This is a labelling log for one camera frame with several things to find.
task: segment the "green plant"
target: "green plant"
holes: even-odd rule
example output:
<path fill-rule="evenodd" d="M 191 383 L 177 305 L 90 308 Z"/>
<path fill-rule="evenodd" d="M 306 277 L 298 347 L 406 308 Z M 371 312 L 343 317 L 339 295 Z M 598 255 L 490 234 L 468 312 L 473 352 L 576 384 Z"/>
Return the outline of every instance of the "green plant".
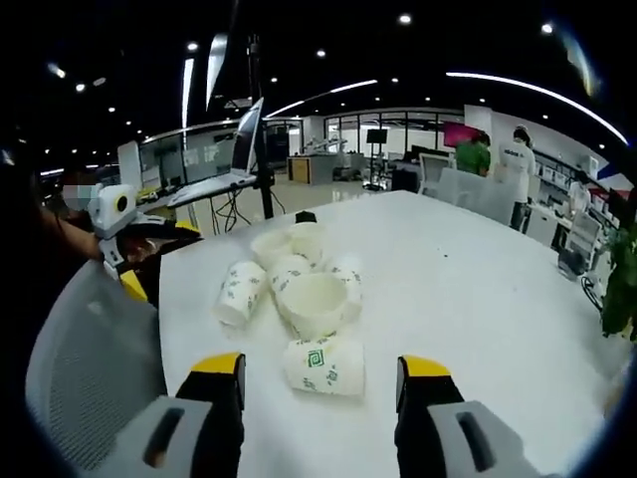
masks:
<path fill-rule="evenodd" d="M 620 229 L 610 238 L 612 272 L 603 300 L 604 335 L 619 334 L 632 326 L 630 340 L 637 340 L 637 225 Z"/>

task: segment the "white table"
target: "white table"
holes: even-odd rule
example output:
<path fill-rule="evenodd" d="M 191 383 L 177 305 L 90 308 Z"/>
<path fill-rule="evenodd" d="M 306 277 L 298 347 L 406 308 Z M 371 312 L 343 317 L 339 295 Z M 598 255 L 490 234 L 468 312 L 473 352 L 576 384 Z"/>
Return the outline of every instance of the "white table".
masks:
<path fill-rule="evenodd" d="M 365 345 L 361 402 L 288 388 L 281 367 L 291 339 L 272 301 L 246 332 L 211 309 L 227 268 L 250 258 L 261 232 L 291 215 L 214 237 L 163 258 L 159 320 L 168 392 L 199 360 L 247 355 L 241 477 L 397 477 L 396 358 L 446 365 L 524 440 L 543 473 L 563 471 L 602 422 L 606 378 L 598 315 L 557 272 L 556 254 L 497 222 L 399 191 L 317 207 L 330 251 L 364 264 L 363 311 L 350 331 Z"/>

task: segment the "white paper cup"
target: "white paper cup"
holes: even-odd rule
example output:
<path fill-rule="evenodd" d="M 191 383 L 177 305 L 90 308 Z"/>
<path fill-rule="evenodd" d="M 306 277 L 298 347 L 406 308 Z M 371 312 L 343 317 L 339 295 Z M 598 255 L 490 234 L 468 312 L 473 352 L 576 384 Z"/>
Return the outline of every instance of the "white paper cup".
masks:
<path fill-rule="evenodd" d="M 220 322 L 243 327 L 267 284 L 266 271 L 254 262 L 239 262 L 228 269 L 213 313 Z"/>
<path fill-rule="evenodd" d="M 268 273 L 270 287 L 275 296 L 287 287 L 290 279 L 301 274 L 309 274 L 311 270 L 310 261 L 303 256 L 293 254 L 279 259 Z"/>
<path fill-rule="evenodd" d="M 290 386 L 318 393 L 363 395 L 364 364 L 362 344 L 340 337 L 291 342 L 284 353 Z"/>
<path fill-rule="evenodd" d="M 250 246 L 257 262 L 269 271 L 279 259 L 293 254 L 292 240 L 285 231 L 270 231 L 260 235 Z"/>
<path fill-rule="evenodd" d="M 333 274 L 305 274 L 290 279 L 277 294 L 279 311 L 303 340 L 327 336 L 342 325 L 347 289 Z"/>
<path fill-rule="evenodd" d="M 352 254 L 335 257 L 327 261 L 324 270 L 338 277 L 347 288 L 347 322 L 358 318 L 362 310 L 362 265 L 360 259 Z"/>
<path fill-rule="evenodd" d="M 300 222 L 288 230 L 292 239 L 292 250 L 308 261 L 315 269 L 322 260 L 324 229 L 315 222 Z"/>

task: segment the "office ceiling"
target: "office ceiling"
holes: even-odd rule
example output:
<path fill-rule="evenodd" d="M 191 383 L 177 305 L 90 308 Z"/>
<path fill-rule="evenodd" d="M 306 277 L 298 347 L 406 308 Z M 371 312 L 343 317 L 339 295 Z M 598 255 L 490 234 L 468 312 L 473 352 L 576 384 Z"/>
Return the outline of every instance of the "office ceiling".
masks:
<path fill-rule="evenodd" d="M 485 106 L 546 123 L 597 150 L 603 143 L 605 157 L 625 160 L 621 141 L 575 108 L 519 87 L 445 76 L 462 71 L 544 87 L 596 112 L 629 140 L 637 135 L 637 95 L 630 76 L 634 52 L 629 49 L 633 25 L 622 4 L 607 2 L 585 11 L 581 3 L 565 2 L 547 8 L 532 1 L 487 6 L 244 0 L 214 92 L 220 98 L 206 111 L 210 42 L 216 33 L 228 31 L 235 1 L 181 0 L 161 8 L 156 2 L 124 0 L 20 2 L 5 19 L 2 34 L 4 134 L 26 140 L 39 169 L 109 162 L 107 154 L 113 158 L 119 144 L 181 126 L 186 58 L 195 59 L 188 123 L 237 118 L 242 109 L 224 107 L 250 95 L 247 34 L 257 32 L 269 112 L 334 88 L 378 80 L 283 115 L 460 109 L 484 99 Z M 409 25 L 399 22 L 403 13 L 410 14 Z M 553 26 L 551 35 L 541 32 L 546 22 Z M 600 88 L 592 96 L 569 62 L 563 33 L 578 40 L 596 70 Z M 189 42 L 197 42 L 198 51 L 189 52 Z M 54 75 L 49 64 L 66 76 Z M 94 86 L 97 79 L 106 82 Z M 78 83 L 86 85 L 83 92 L 76 91 Z"/>

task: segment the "open laptop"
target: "open laptop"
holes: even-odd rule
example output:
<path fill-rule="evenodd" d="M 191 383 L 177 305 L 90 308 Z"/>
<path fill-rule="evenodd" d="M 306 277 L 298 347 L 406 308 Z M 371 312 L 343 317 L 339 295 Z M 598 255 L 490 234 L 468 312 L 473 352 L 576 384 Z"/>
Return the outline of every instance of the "open laptop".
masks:
<path fill-rule="evenodd" d="M 168 201 L 168 207 L 183 206 L 199 199 L 217 196 L 257 182 L 257 176 L 251 174 L 250 170 L 256 158 L 254 148 L 257 136 L 255 132 L 261 120 L 262 109 L 263 98 L 254 103 L 248 112 L 241 117 L 236 132 L 230 171 L 181 188 Z"/>

